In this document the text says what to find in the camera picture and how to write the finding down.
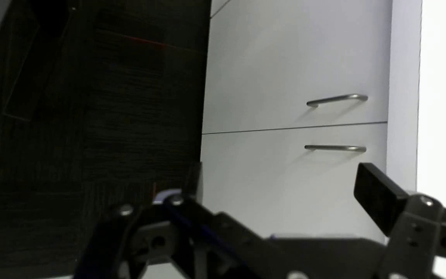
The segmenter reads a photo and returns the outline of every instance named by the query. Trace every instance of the robotic arm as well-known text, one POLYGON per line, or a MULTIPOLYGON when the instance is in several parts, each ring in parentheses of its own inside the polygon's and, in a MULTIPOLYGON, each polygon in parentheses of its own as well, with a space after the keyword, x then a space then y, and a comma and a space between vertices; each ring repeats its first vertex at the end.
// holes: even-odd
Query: robotic arm
POLYGON ((162 204, 116 206, 97 225, 74 279, 138 279, 173 263, 190 279, 432 279, 446 257, 446 207, 409 195, 373 164, 359 164, 354 197, 388 237, 261 238, 226 214, 170 195, 162 204))

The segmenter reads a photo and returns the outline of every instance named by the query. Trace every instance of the metal handle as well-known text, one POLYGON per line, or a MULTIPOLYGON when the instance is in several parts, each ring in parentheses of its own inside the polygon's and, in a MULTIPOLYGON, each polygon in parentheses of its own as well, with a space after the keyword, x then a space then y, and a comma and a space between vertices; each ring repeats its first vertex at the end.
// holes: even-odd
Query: metal handle
POLYGON ((313 101, 308 101, 306 105, 317 107, 319 104, 325 104, 325 102, 339 102, 339 101, 350 101, 350 99, 367 101, 368 97, 365 94, 353 93, 353 94, 342 94, 342 96, 333 96, 333 97, 325 97, 325 99, 313 99, 313 101))
POLYGON ((345 150, 345 152, 365 152, 365 145, 317 145, 317 144, 309 144, 303 145, 303 149, 308 150, 345 150))

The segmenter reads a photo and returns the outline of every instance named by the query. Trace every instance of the floor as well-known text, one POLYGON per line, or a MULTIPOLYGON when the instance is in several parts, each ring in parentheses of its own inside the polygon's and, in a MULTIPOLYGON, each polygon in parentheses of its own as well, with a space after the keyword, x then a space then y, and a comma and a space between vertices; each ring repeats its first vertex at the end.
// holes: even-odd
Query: floor
POLYGON ((14 0, 0 31, 0 277, 71 274, 108 204, 193 184, 207 28, 207 0, 82 0, 28 122, 4 116, 38 29, 14 0))

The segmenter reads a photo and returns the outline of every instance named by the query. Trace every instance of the drawer handle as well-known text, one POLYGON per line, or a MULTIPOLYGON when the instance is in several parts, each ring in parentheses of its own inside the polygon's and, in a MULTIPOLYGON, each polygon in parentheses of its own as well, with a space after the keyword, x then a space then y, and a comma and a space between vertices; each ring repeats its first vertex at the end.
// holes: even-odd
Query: drawer handle
POLYGON ((339 102, 339 101, 351 101, 351 99, 367 101, 368 97, 365 94, 353 93, 353 94, 342 94, 342 96, 333 96, 333 97, 325 97, 325 99, 313 99, 313 101, 308 101, 306 105, 317 107, 325 102, 339 102))
POLYGON ((316 144, 309 144, 309 145, 303 145, 303 149, 306 150, 345 150, 345 152, 365 152, 365 145, 316 145, 316 144))

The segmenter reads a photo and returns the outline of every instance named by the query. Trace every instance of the cabinet door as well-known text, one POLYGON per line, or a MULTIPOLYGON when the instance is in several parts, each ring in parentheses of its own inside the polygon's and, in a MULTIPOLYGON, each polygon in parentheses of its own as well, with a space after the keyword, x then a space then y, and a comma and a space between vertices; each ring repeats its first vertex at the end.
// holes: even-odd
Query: cabinet door
POLYGON ((385 125, 203 136, 203 204, 269 234, 348 234, 381 240, 353 197, 357 163, 384 169, 385 125), (365 145, 364 153, 305 144, 365 145))
POLYGON ((238 0, 212 18, 204 132, 387 119, 390 0, 238 0), (308 107, 348 93, 367 101, 308 107))
POLYGON ((210 15, 215 15, 229 0, 212 0, 210 3, 210 15))

